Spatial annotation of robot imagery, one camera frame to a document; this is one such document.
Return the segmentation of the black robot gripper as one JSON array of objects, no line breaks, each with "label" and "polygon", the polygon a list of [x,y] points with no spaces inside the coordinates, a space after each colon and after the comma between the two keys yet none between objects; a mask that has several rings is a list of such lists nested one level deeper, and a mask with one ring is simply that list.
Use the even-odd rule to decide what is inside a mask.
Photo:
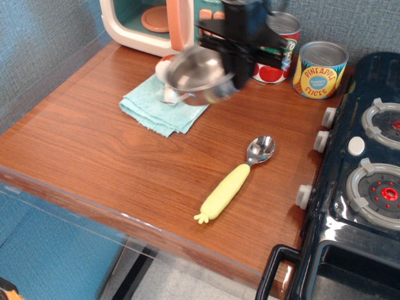
[{"label": "black robot gripper", "polygon": [[201,19],[196,25],[211,33],[200,39],[201,46],[221,54],[236,89],[246,86],[255,63],[290,66],[291,60],[284,55],[288,42],[267,23],[275,15],[270,1],[223,1],[222,6],[223,19]]}]

